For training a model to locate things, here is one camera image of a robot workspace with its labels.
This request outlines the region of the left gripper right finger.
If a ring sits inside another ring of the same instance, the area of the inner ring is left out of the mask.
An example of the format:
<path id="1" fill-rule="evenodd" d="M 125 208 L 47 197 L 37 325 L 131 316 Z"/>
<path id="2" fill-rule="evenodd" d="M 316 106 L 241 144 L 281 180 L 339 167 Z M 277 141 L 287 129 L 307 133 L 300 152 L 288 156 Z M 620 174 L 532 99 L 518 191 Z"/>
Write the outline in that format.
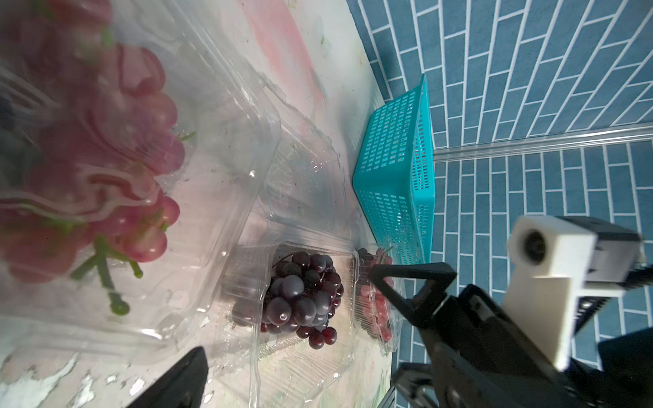
<path id="1" fill-rule="evenodd" d="M 536 407 L 526 377 L 483 372 L 445 343 L 430 349 L 433 387 L 445 407 Z"/>

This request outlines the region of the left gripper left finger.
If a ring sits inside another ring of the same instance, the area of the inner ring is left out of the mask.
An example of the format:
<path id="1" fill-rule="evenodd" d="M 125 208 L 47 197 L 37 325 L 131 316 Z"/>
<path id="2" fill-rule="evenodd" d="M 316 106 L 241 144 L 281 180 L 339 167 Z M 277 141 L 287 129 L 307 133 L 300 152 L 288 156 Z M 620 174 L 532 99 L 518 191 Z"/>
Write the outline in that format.
<path id="1" fill-rule="evenodd" d="M 129 408 L 197 408 L 202 404 L 207 377 L 205 349 L 195 347 L 136 398 Z"/>

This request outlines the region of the red grape bunch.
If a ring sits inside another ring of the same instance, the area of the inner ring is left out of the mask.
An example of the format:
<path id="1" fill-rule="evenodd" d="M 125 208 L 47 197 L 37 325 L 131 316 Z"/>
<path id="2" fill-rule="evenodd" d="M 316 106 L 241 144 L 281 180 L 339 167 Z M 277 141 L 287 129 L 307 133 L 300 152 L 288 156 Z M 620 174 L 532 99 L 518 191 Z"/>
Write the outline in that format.
<path id="1" fill-rule="evenodd" d="M 357 253 L 361 263 L 356 284 L 356 299 L 359 301 L 358 316 L 362 327 L 371 338 L 390 343 L 393 334 L 389 303 L 382 292 L 372 284 L 370 273 L 375 265 L 392 265 L 394 260 L 389 254 L 389 249 L 384 248 L 378 248 L 375 253 L 371 253 L 367 248 L 359 248 Z"/>
<path id="2" fill-rule="evenodd" d="M 167 250 L 180 217 L 161 177 L 186 159 L 167 73 L 116 33 L 112 1 L 1 4 L 1 262 L 25 284 L 96 271 L 129 313 L 110 262 Z"/>

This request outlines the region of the clear clamshell container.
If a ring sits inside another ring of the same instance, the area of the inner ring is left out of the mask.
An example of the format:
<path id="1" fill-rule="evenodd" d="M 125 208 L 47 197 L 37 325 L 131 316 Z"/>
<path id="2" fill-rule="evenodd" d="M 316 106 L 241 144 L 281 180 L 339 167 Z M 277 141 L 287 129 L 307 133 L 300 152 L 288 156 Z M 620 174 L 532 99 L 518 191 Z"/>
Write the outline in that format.
<path id="1" fill-rule="evenodd" d="M 4 1 L 2 340 L 180 347 L 279 139 L 209 1 Z"/>
<path id="2" fill-rule="evenodd" d="M 355 284 L 355 319 L 367 335 L 380 344 L 384 355 L 398 348 L 403 318 L 396 308 L 372 283 L 370 274 L 375 265 L 392 265 L 394 248 L 360 248 L 358 278 Z"/>
<path id="3" fill-rule="evenodd" d="M 303 407 L 352 365 L 357 213 L 333 144 L 265 90 L 281 139 L 219 282 L 208 358 L 244 407 Z"/>

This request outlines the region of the black grape bunch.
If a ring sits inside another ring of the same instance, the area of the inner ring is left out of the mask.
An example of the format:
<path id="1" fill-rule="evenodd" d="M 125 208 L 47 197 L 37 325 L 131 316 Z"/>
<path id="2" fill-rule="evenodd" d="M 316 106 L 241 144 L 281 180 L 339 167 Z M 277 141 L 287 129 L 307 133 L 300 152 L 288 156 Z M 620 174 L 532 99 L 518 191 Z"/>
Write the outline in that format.
<path id="1" fill-rule="evenodd" d="M 343 278 L 326 253 L 295 251 L 272 265 L 264 297 L 263 333 L 294 334 L 313 350 L 332 346 L 338 331 L 330 323 L 343 304 Z"/>

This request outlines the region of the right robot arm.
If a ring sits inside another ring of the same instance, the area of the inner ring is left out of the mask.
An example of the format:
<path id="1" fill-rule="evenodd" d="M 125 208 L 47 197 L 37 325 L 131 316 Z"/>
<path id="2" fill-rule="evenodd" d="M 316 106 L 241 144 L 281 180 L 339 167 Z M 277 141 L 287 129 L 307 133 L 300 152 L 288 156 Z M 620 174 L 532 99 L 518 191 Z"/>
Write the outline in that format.
<path id="1" fill-rule="evenodd" d="M 446 263 L 375 265 L 370 281 L 423 339 L 430 363 L 402 363 L 392 386 L 414 407 L 650 407 L 650 328 L 598 345 L 600 370 L 553 366 L 481 288 L 457 297 Z"/>

